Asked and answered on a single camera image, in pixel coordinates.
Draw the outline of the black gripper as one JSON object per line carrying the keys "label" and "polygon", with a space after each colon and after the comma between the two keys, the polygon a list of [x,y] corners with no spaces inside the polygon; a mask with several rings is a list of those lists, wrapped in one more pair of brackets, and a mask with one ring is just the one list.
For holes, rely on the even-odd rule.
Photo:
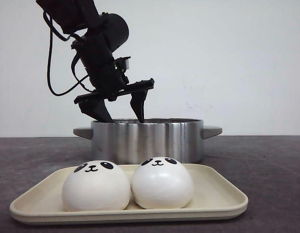
{"label": "black gripper", "polygon": [[128,39],[129,32],[100,32],[84,36],[71,34],[76,40],[71,48],[75,49],[82,61],[91,84],[95,90],[91,94],[76,97],[82,113],[103,123],[113,123],[104,99],[114,101],[118,96],[131,94],[130,106],[139,121],[144,121],[144,102],[147,92],[154,87],[154,80],[125,85],[120,72],[115,67],[112,53]]}

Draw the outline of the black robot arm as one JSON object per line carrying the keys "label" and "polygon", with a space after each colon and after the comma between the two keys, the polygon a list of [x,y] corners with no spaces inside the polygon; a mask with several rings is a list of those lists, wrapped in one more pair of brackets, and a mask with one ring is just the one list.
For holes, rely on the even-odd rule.
{"label": "black robot arm", "polygon": [[144,123],[144,101],[147,91],[154,87],[154,79],[129,83],[125,75],[129,68],[128,57],[114,59],[112,53],[128,39],[125,20],[117,14],[99,14],[92,0],[39,0],[43,18],[50,28],[50,35],[62,36],[53,26],[55,21],[64,34],[73,37],[71,48],[76,55],[71,63],[81,60],[93,91],[77,96],[74,100],[82,113],[99,122],[112,123],[104,100],[115,101],[118,96],[130,94],[130,105],[140,123]]}

